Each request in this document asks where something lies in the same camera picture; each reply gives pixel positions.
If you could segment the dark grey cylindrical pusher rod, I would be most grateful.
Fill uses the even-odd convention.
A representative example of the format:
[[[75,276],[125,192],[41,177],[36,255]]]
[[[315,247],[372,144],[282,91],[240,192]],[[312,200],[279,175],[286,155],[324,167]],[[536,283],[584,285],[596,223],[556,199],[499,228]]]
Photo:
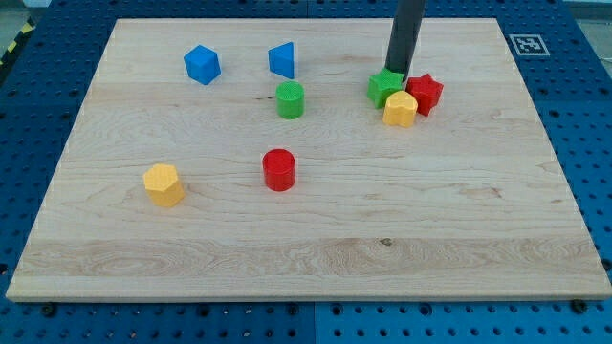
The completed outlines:
[[[384,67],[407,79],[415,52],[426,0],[399,0],[393,18]]]

